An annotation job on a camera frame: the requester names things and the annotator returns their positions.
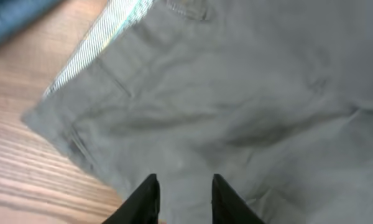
wood grain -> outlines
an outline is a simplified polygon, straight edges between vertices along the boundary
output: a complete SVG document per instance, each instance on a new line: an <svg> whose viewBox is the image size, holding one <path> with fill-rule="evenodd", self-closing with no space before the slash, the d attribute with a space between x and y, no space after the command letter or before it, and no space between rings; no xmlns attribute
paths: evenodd
<svg viewBox="0 0 373 224"><path fill-rule="evenodd" d="M0 224L101 223L121 204L19 121L105 4L65 1L0 46Z"/></svg>

gray pants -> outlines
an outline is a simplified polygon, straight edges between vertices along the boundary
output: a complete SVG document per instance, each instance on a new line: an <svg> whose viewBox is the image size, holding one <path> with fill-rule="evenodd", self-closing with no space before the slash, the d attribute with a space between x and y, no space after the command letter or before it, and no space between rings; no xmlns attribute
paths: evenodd
<svg viewBox="0 0 373 224"><path fill-rule="evenodd" d="M167 223L210 223L220 173L266 223L373 224L373 0L198 7L155 3L24 122L124 198L156 173Z"/></svg>

table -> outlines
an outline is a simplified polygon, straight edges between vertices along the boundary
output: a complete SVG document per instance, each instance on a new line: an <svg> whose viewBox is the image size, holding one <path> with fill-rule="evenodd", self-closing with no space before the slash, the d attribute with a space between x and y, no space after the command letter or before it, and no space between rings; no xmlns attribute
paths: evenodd
<svg viewBox="0 0 373 224"><path fill-rule="evenodd" d="M101 223L121 204L19 119L105 4L67 0L0 46L0 224Z"/></svg>

gray cloth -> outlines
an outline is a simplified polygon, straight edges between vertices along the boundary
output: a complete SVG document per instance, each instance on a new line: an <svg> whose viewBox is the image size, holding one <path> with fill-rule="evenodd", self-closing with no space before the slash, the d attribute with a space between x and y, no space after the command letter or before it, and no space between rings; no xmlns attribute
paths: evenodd
<svg viewBox="0 0 373 224"><path fill-rule="evenodd" d="M124 198L157 173L167 223L220 173L268 224L373 224L373 0L206 6L155 3L24 122Z"/></svg>

gray fabric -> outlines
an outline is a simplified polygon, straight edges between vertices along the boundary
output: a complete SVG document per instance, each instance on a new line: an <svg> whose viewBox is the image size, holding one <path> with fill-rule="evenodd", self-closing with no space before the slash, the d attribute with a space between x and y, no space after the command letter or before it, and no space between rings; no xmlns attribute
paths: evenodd
<svg viewBox="0 0 373 224"><path fill-rule="evenodd" d="M269 224L373 223L373 0L163 2L24 116L167 223L210 223L222 174Z"/></svg>

